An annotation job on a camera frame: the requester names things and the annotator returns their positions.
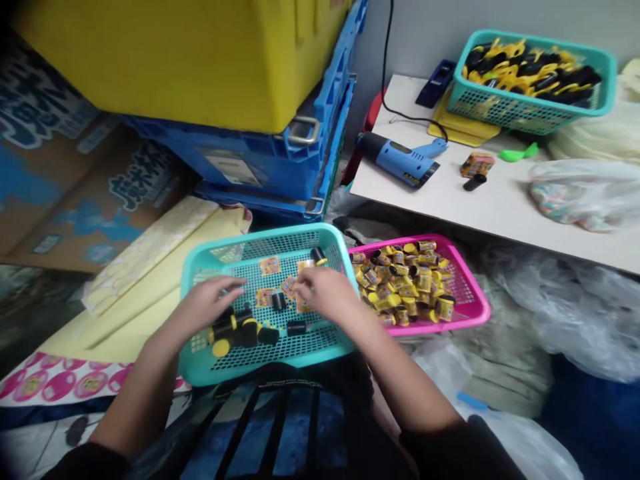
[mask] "black power cord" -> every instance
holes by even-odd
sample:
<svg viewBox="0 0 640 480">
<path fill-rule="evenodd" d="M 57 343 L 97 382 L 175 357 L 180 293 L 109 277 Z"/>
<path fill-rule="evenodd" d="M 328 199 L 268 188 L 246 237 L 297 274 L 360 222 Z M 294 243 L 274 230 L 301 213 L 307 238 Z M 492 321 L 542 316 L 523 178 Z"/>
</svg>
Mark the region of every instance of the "black power cord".
<svg viewBox="0 0 640 480">
<path fill-rule="evenodd" d="M 408 115 L 405 115 L 402 112 L 398 112 L 396 110 L 392 110 L 390 109 L 387 104 L 385 103 L 385 78 L 387 76 L 387 49 L 389 47 L 389 34 L 391 32 L 391 23 L 393 22 L 393 7 L 394 7 L 394 2 L 393 0 L 389 0 L 389 24 L 387 25 L 387 38 L 385 39 L 385 56 L 382 58 L 382 88 L 380 88 L 380 94 L 382 96 L 382 105 L 384 106 L 384 108 L 386 108 L 388 111 L 390 111 L 391 113 L 395 113 L 396 115 L 400 115 L 402 118 L 406 118 L 407 120 L 414 120 L 414 121 L 426 121 L 429 123 L 432 123 L 434 125 L 436 125 L 440 131 L 442 132 L 442 136 L 445 139 L 445 142 L 449 142 L 449 136 L 447 135 L 447 132 L 445 131 L 445 128 L 440 125 L 440 123 L 438 123 L 436 120 L 434 119 L 428 119 L 428 118 L 416 118 L 416 117 L 410 117 Z"/>
</svg>

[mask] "black shirt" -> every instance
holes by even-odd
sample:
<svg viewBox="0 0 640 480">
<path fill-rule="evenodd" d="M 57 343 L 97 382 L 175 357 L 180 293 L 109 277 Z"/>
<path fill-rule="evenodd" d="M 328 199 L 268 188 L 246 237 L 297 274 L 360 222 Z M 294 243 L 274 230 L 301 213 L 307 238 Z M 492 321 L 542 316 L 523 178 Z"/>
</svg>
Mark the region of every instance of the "black shirt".
<svg viewBox="0 0 640 480">
<path fill-rule="evenodd" d="M 44 478 L 415 478 L 374 420 L 372 392 L 358 355 L 302 370 L 266 365 L 200 395 L 133 464 L 88 443 Z M 420 478 L 524 478 L 480 417 L 400 440 Z"/>
</svg>

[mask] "left hand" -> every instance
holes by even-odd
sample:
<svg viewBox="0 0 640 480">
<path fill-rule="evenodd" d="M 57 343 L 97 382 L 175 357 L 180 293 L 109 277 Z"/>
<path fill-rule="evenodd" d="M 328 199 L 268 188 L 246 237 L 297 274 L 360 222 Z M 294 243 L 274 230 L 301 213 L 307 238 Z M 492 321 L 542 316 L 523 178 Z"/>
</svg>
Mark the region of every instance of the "left hand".
<svg viewBox="0 0 640 480">
<path fill-rule="evenodd" d="M 220 275 L 194 286 L 165 322 L 186 341 L 215 322 L 245 290 L 246 279 Z"/>
</svg>

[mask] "pink plastic basket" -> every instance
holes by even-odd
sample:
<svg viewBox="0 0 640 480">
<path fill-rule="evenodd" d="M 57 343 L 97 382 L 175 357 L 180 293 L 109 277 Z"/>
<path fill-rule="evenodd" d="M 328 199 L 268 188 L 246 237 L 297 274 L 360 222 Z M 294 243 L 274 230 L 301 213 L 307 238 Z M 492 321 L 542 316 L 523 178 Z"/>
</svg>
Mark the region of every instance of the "pink plastic basket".
<svg viewBox="0 0 640 480">
<path fill-rule="evenodd" d="M 491 316 L 491 306 L 489 306 L 485 294 L 480 290 L 478 282 L 473 278 L 473 274 L 465 261 L 462 260 L 458 250 L 442 235 L 416 235 L 415 237 L 387 240 L 352 248 L 349 253 L 362 252 L 367 257 L 370 257 L 374 251 L 380 250 L 386 245 L 404 246 L 407 243 L 428 240 L 436 242 L 438 246 L 436 252 L 449 260 L 449 265 L 445 270 L 453 274 L 453 279 L 449 282 L 455 297 L 453 319 L 450 322 L 434 323 L 426 318 L 418 318 L 417 322 L 410 324 L 408 327 L 400 327 L 398 325 L 387 327 L 391 336 L 424 335 L 426 333 L 477 327 L 489 320 Z"/>
</svg>

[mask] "yellow plastic crate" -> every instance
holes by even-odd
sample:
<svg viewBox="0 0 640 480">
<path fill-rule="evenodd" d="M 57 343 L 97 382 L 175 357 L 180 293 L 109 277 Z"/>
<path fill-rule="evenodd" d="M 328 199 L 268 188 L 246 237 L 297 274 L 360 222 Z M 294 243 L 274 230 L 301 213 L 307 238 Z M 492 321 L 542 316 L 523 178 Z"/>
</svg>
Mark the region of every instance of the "yellow plastic crate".
<svg viewBox="0 0 640 480">
<path fill-rule="evenodd" d="M 97 107 L 280 133 L 352 0 L 25 0 L 13 28 Z"/>
</svg>

